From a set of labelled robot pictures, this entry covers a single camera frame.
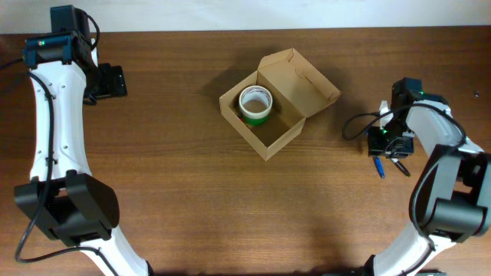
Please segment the beige masking tape roll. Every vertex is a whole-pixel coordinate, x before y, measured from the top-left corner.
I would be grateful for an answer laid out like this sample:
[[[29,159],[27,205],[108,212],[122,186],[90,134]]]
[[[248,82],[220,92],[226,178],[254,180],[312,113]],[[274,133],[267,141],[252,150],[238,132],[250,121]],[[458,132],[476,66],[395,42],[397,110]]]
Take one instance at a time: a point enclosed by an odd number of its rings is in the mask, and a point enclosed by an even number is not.
[[[263,86],[248,86],[239,95],[239,109],[249,119],[258,120],[267,117],[272,105],[272,94]]]

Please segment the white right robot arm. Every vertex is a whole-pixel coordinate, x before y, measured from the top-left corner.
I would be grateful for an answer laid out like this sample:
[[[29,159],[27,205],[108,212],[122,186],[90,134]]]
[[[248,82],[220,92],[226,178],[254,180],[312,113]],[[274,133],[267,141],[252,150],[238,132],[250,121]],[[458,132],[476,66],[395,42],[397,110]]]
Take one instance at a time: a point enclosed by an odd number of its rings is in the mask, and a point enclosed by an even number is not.
[[[412,191],[404,230],[365,265],[368,275],[415,275],[442,251],[490,227],[490,155],[453,119],[447,101],[405,77],[381,103],[380,126],[370,126],[368,153],[403,159],[418,139],[427,164]]]

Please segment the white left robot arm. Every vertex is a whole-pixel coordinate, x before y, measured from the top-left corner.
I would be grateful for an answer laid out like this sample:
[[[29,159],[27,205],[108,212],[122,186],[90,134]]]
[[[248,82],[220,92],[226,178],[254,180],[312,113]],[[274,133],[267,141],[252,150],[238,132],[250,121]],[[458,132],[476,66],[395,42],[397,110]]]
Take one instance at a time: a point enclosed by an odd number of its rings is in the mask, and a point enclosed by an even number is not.
[[[27,184],[15,188],[15,203],[29,228],[82,252],[106,275],[150,275],[148,261],[120,229],[114,190],[95,179],[84,144],[84,105],[124,97],[121,67],[102,64],[100,30],[71,5],[50,10],[51,32],[25,42],[23,60],[35,91],[35,157]]]

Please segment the green tape roll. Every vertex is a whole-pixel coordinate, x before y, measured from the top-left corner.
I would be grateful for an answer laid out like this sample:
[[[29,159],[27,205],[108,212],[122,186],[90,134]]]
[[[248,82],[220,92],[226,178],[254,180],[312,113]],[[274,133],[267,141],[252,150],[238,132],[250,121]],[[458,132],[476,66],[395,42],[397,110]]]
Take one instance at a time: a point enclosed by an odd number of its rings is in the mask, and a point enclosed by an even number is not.
[[[253,113],[247,110],[241,110],[242,121],[250,126],[263,124],[269,118],[269,112],[264,110],[260,113]]]

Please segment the brown cardboard box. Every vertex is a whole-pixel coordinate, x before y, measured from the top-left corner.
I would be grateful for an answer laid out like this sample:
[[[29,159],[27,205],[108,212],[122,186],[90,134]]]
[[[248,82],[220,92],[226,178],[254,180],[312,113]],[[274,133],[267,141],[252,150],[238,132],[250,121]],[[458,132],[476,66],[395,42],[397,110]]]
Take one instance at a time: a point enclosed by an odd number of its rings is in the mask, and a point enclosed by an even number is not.
[[[261,125],[242,121],[239,95],[259,85],[273,98],[269,118]],[[305,121],[331,106],[341,92],[294,48],[264,56],[256,71],[219,98],[222,116],[264,159],[273,157],[303,129]]]

